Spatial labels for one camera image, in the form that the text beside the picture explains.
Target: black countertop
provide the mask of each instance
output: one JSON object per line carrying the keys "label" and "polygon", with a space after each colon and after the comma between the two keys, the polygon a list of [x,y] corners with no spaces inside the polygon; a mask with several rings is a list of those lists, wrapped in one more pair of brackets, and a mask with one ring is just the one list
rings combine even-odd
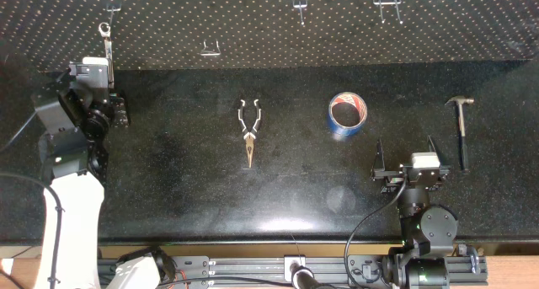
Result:
{"label": "black countertop", "polygon": [[[427,151],[431,135],[453,166],[433,203],[459,217],[458,239],[539,239],[539,65],[534,62],[454,62],[359,67],[242,70],[117,71],[129,97],[132,125],[106,140],[108,183],[99,219],[102,244],[150,242],[344,241],[367,213],[388,202],[369,181],[376,139],[388,169]],[[31,113],[29,95],[45,80],[3,68],[0,137],[7,141]],[[361,131],[332,138],[328,102],[359,94],[368,106]],[[472,172],[462,175],[455,95],[465,107]],[[259,99],[263,123],[248,169],[237,120],[247,123]],[[35,121],[0,156],[0,169],[36,176]],[[37,244],[44,228],[39,190],[0,181],[0,243]],[[356,236],[399,241],[396,210],[373,217]]]}

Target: pegboard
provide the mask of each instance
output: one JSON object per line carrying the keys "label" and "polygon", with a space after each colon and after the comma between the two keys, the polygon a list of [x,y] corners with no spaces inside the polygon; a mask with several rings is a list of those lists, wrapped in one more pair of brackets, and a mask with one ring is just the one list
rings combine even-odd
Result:
{"label": "pegboard", "polygon": [[[529,59],[539,52],[539,0],[0,0],[0,37],[41,71],[104,56],[116,69],[298,67]],[[201,56],[203,41],[221,55]]]}

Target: pliers handle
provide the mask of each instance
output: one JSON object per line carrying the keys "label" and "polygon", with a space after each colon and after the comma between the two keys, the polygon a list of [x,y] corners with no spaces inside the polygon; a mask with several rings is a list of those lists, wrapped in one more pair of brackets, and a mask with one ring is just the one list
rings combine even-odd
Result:
{"label": "pliers handle", "polygon": [[256,121],[254,122],[253,129],[251,132],[249,132],[247,126],[245,126],[245,121],[243,121],[243,107],[245,107],[245,100],[241,99],[242,104],[240,105],[239,109],[237,110],[237,118],[239,119],[240,125],[242,126],[242,133],[243,133],[243,139],[246,139],[249,135],[253,138],[256,138],[254,136],[254,133],[259,131],[260,128],[260,117],[262,115],[262,110],[259,107],[259,100],[254,100],[254,106],[256,107]]}

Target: wooden floor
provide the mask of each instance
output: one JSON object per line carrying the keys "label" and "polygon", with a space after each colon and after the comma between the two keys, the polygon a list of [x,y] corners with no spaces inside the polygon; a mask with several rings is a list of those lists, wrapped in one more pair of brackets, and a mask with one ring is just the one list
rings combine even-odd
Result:
{"label": "wooden floor", "polygon": [[[539,267],[539,256],[489,256],[487,265],[488,286],[486,288],[488,289],[536,289],[539,287],[539,274],[536,273]],[[38,259],[16,259],[13,263],[12,277],[23,288],[32,288],[39,266]],[[476,286],[456,287],[477,289]],[[16,289],[16,286],[0,276],[0,288]]]}

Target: tape roll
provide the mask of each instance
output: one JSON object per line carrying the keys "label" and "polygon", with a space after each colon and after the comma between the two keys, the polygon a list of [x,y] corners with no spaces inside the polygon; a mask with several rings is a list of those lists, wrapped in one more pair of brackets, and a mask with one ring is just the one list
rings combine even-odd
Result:
{"label": "tape roll", "polygon": [[[359,113],[360,121],[356,125],[344,126],[344,125],[339,124],[337,120],[335,120],[333,107],[336,104],[342,104],[342,103],[350,104]],[[328,118],[329,118],[329,129],[333,133],[336,133],[342,136],[351,136],[357,133],[361,129],[363,124],[365,124],[365,120],[367,119],[367,105],[365,104],[365,101],[358,94],[353,94],[351,92],[343,92],[341,94],[337,94],[329,102]]]}

